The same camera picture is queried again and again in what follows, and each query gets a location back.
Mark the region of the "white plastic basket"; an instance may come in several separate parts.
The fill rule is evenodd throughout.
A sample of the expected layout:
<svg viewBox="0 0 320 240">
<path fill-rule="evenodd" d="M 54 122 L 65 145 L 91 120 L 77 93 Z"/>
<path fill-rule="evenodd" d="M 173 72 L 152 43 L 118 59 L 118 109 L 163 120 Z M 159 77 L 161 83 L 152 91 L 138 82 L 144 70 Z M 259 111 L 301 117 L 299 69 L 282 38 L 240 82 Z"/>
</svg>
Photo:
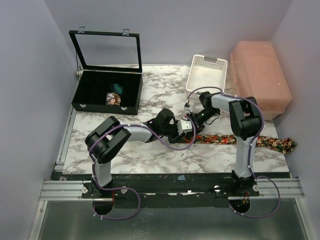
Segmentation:
<svg viewBox="0 0 320 240">
<path fill-rule="evenodd" d="M 221 58 L 195 54 L 192 58 L 186 83 L 186 97 L 201 87 L 217 87 L 225 90 L 228 61 Z"/>
</svg>

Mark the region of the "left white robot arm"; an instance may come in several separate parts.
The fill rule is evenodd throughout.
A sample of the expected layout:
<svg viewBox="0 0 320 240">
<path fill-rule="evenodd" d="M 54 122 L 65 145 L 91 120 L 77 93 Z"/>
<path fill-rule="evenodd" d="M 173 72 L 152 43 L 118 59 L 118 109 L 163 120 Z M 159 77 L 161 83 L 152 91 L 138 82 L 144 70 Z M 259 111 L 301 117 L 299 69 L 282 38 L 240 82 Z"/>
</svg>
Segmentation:
<svg viewBox="0 0 320 240">
<path fill-rule="evenodd" d="M 170 142 L 179 141 L 191 133 L 196 138 L 196 126 L 189 116 L 176 120 L 173 112 L 162 109 L 158 115 L 144 123 L 125 124 L 115 116 L 108 117 L 85 139 L 89 156 L 92 159 L 93 191 L 101 198 L 107 197 L 112 188 L 111 161 L 117 156 L 126 142 L 151 143 L 166 137 Z"/>
</svg>

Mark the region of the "pink plastic storage box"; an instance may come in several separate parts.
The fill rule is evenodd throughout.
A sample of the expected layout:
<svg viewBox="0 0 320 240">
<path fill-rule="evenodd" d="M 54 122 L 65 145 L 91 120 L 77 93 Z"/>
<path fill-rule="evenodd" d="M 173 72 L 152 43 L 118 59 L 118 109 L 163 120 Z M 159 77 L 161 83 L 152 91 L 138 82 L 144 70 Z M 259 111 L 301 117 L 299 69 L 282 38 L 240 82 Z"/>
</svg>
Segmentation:
<svg viewBox="0 0 320 240">
<path fill-rule="evenodd" d="M 232 93 L 254 97 L 266 121 L 283 114 L 292 100 L 270 41 L 239 41 L 230 54 L 229 77 Z"/>
</svg>

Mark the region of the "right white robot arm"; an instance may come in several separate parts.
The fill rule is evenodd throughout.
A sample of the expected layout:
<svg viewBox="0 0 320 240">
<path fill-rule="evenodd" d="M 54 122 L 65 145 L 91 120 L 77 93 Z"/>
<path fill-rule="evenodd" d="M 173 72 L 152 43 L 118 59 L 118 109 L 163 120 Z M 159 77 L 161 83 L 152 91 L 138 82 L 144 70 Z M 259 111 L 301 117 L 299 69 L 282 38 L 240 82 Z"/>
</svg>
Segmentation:
<svg viewBox="0 0 320 240">
<path fill-rule="evenodd" d="M 220 114 L 220 110 L 229 113 L 231 130 L 236 137 L 236 162 L 231 172 L 229 189 L 234 195 L 241 196 L 255 183 L 251 158 L 264 127 L 261 110 L 254 97 L 243 98 L 206 91 L 200 94 L 199 100 L 203 110 L 187 114 L 198 131 L 204 127 L 205 121 Z"/>
</svg>

